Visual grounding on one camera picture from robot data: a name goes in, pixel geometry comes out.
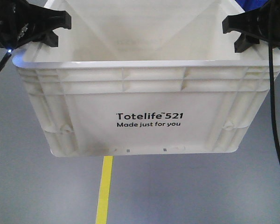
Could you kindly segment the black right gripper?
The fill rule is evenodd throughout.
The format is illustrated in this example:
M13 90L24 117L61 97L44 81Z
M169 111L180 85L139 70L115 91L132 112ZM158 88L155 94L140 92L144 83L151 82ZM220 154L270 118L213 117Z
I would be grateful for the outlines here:
M246 35L248 32L256 37ZM273 47L280 47L280 0L269 0L263 6L237 15L228 15L222 21L223 34L231 31L241 35L234 42L235 53L242 53L254 44L259 44L259 37L271 42Z

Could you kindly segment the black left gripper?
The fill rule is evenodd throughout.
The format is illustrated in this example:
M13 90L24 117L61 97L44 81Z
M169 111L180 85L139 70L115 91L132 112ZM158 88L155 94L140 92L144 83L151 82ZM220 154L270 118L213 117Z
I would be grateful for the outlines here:
M0 48L16 49L28 42L41 42L58 47L58 35L53 31L41 34L38 22L44 21L46 30L71 29L71 15L30 4L26 0L0 0Z

